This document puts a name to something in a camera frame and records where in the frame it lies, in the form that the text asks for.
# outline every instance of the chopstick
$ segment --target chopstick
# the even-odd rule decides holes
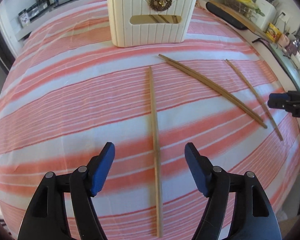
[[[270,118],[270,121],[274,127],[274,130],[276,131],[276,133],[279,136],[280,141],[283,141],[283,137],[282,134],[280,133],[280,130],[277,126],[277,124],[275,123],[269,109],[266,107],[266,105],[264,104],[262,98],[258,95],[257,91],[254,89],[254,87],[250,84],[250,82],[246,79],[246,77],[241,73],[241,71],[235,66],[233,65],[229,60],[226,59],[226,62],[228,63],[228,65],[230,67],[232,67],[232,69],[237,73],[237,75],[247,84],[247,86],[250,88],[250,90],[252,91],[252,93],[255,95],[255,97],[257,98],[258,102],[260,103],[260,105],[262,106],[263,110],[266,112],[266,114],[268,115],[268,117]]]
[[[172,15],[173,23],[178,23],[178,18],[175,15]]]
[[[157,210],[157,237],[163,236],[163,211],[162,211],[162,185],[161,185],[161,152],[159,144],[159,128],[157,109],[154,93],[154,82],[152,68],[149,67],[149,80],[150,80],[150,102],[151,102],[151,124],[152,124],[152,136],[153,136],[153,148],[154,148],[154,173],[155,173],[155,200]]]
[[[164,20],[165,23],[170,23],[164,16],[162,16],[161,14],[158,14],[158,16]]]
[[[154,15],[149,15],[150,18],[155,22],[155,23],[160,23]]]
[[[191,69],[191,68],[189,68],[189,67],[181,64],[178,61],[170,59],[170,58],[168,58],[166,56],[163,56],[161,54],[159,54],[159,57],[165,59],[165,61],[167,63],[169,63],[170,65],[178,68],[179,70],[187,73],[189,76],[194,77],[195,79],[197,79],[201,83],[203,83],[203,84],[207,85],[208,87],[210,87],[211,89],[215,90],[220,95],[222,95],[223,97],[225,97],[226,99],[228,99],[230,102],[234,103],[236,106],[238,106],[239,108],[241,108],[245,113],[247,113],[254,120],[256,120],[262,127],[267,128],[266,124],[264,124],[262,118],[258,114],[256,114],[252,109],[250,109],[248,106],[246,106],[238,98],[236,98],[235,96],[233,96],[232,94],[230,94],[227,90],[223,89],[222,87],[220,87],[215,82],[213,82],[210,79],[206,78],[205,76],[201,75],[197,71],[194,71],[193,69]]]

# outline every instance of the black clamp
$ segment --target black clamp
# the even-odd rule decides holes
[[[224,240],[282,239],[271,204],[253,172],[238,175],[213,166],[193,143],[186,144],[185,157],[198,190],[209,198],[192,240],[218,240],[229,192],[236,196],[230,232]]]
[[[293,117],[300,118],[300,91],[288,91],[282,94],[270,94],[269,108],[283,109],[292,113]]]
[[[75,240],[69,230],[64,192],[71,193],[81,240],[107,240],[91,197],[102,190],[114,155],[114,144],[108,142],[87,166],[59,176],[46,173],[26,210],[18,240]]]

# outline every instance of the metal screw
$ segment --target metal screw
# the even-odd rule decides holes
[[[254,178],[255,175],[252,171],[248,171],[247,176],[250,177],[250,178]]]
[[[78,168],[78,171],[79,172],[85,172],[87,170],[87,167],[86,166],[80,166],[79,168]]]
[[[219,167],[219,166],[213,166],[213,170],[215,172],[221,172],[222,171],[221,167]]]
[[[49,171],[49,172],[46,173],[46,176],[45,176],[45,177],[46,177],[47,179],[49,179],[49,178],[52,178],[52,176],[53,176],[53,172],[52,172],[52,171]]]

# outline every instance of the striped tablecloth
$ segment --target striped tablecloth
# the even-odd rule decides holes
[[[184,158],[189,141],[229,172],[254,171],[278,210],[300,170],[298,123],[285,111],[271,110],[281,142],[256,98],[224,62],[231,60],[266,101],[283,88],[257,52],[199,8],[183,43],[117,48],[107,14],[106,0],[95,0],[46,22],[31,34],[7,77],[0,96],[0,206],[13,236],[47,171],[72,172],[111,141],[116,157],[93,199],[106,235],[156,238],[149,65],[162,151],[163,239],[191,239],[207,203]],[[164,63],[159,53],[227,89],[259,113],[268,129]],[[231,194],[223,236],[233,204]],[[66,208],[79,239],[69,195]]]

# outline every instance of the gold ornament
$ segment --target gold ornament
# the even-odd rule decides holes
[[[168,10],[171,4],[172,0],[149,0],[150,8],[158,12]]]

